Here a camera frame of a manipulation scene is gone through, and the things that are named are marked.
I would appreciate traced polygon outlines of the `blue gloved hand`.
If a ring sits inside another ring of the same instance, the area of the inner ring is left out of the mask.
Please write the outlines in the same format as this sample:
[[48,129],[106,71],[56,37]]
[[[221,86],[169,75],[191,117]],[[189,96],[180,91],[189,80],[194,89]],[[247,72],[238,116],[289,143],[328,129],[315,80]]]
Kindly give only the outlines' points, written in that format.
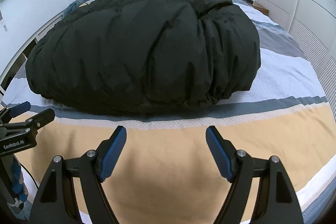
[[11,190],[18,196],[20,201],[26,202],[29,193],[24,183],[21,165],[16,157],[13,157],[13,163],[10,166],[10,174],[12,183]]

